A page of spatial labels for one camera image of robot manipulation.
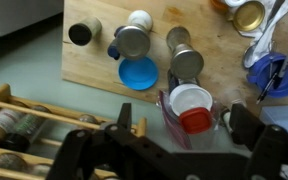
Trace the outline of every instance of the white container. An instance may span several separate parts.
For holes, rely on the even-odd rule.
[[[170,103],[173,112],[179,116],[181,113],[197,107],[204,107],[210,111],[213,99],[208,91],[195,84],[182,84],[172,91]]]
[[[221,0],[222,3],[228,5],[229,7],[238,7],[246,2],[246,0]]]
[[[153,19],[150,14],[143,10],[136,10],[130,14],[127,20],[129,25],[141,25],[147,31],[150,31],[153,27]]]

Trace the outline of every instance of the wooden spice rack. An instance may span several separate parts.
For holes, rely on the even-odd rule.
[[[19,106],[14,105],[14,102],[16,102],[16,101],[24,103],[25,105],[28,106],[28,108],[19,107]],[[32,107],[34,105],[44,106],[44,107],[48,108],[51,111],[51,113],[44,113],[44,112],[35,111],[35,110],[30,109],[30,107]],[[60,121],[63,123],[78,125],[78,126],[82,126],[85,128],[90,128],[90,129],[99,129],[100,128],[100,126],[97,124],[85,123],[85,122],[78,121],[78,117],[80,117],[83,114],[88,114],[88,113],[82,113],[82,112],[78,112],[78,111],[74,111],[74,110],[70,110],[70,109],[65,109],[65,108],[58,107],[58,106],[53,106],[50,104],[45,104],[45,103],[41,103],[41,102],[37,102],[37,101],[32,101],[32,100],[12,96],[11,95],[11,88],[8,84],[3,84],[2,86],[0,86],[0,109],[1,108],[7,108],[7,109],[11,109],[11,110],[16,110],[16,111],[28,113],[28,114],[34,114],[37,116],[47,118],[48,120]],[[99,116],[95,116],[95,115],[93,115],[93,116],[100,122],[112,121],[112,120],[106,119],[104,117],[99,117]],[[145,131],[146,131],[146,118],[141,118],[139,120],[138,124],[132,125],[132,132],[138,137],[144,136]],[[47,145],[61,146],[61,142],[54,141],[51,139],[38,139],[38,140],[44,144],[47,144]],[[3,153],[15,154],[15,155],[21,157],[23,160],[25,160],[29,166],[34,166],[34,165],[38,165],[38,164],[52,165],[52,163],[53,163],[52,159],[47,159],[47,158],[43,158],[43,157],[33,156],[33,155],[25,154],[25,153],[19,153],[19,152],[14,152],[14,151],[5,150],[5,149],[0,148],[0,154],[3,154]],[[103,171],[103,170],[98,170],[98,169],[95,169],[95,174],[100,179],[103,179],[107,176],[115,175],[113,172],[108,172],[108,171]],[[12,178],[12,179],[25,179],[25,180],[41,180],[41,179],[45,178],[45,177],[27,174],[25,172],[16,172],[16,171],[7,170],[7,169],[1,169],[1,168],[0,168],[0,177],[7,177],[7,178]]]

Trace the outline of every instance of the gray floor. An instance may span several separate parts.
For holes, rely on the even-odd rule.
[[[160,109],[152,103],[113,94],[61,79],[62,16],[0,38],[0,85],[11,85],[12,94],[40,102],[116,119],[124,102],[131,102],[133,121],[147,117],[147,136],[166,150],[182,151],[165,129]],[[71,126],[51,122],[40,137],[63,140]],[[212,137],[191,136],[194,149],[244,152],[234,147],[224,129]],[[210,144],[201,148],[205,142]],[[29,153],[54,157],[57,148],[35,144]]]

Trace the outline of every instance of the blue plastic lid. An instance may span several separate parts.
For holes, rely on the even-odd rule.
[[[273,63],[273,72],[277,67],[281,66],[285,59],[285,55],[275,53],[274,63]],[[270,71],[270,60],[269,55],[262,57],[257,61],[251,68],[250,72],[247,75],[247,80],[250,83],[256,84],[259,89],[262,91],[267,83],[269,82],[269,71]],[[277,89],[271,87],[267,95],[275,98],[281,98],[288,96],[288,67],[286,69],[285,75],[282,79],[280,86]]]
[[[124,59],[119,66],[118,74],[124,85],[134,90],[147,89],[158,79],[158,69],[148,57],[139,60]]]

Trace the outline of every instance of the wooden cutting board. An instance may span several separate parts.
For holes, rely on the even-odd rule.
[[[138,9],[147,11],[153,17],[148,57],[159,69],[157,83],[143,91],[124,86],[117,73],[122,59],[115,61],[107,55],[115,29],[126,25],[130,13]],[[68,29],[88,16],[95,16],[101,21],[102,32],[86,46],[74,45],[68,37]],[[157,91],[168,88],[167,70],[171,52],[165,39],[168,31],[177,25],[189,30],[192,46],[204,57],[205,66],[198,79],[213,97],[219,98],[228,89],[240,89],[249,109],[256,114],[262,105],[288,104],[288,97],[268,97],[261,105],[255,105],[260,92],[255,85],[247,83],[245,77],[248,72],[242,67],[243,53],[251,39],[240,36],[232,23],[226,21],[225,16],[218,13],[207,0],[66,0],[62,78],[155,102]],[[278,43],[278,51],[285,54],[288,50],[288,14],[277,25],[274,39]]]

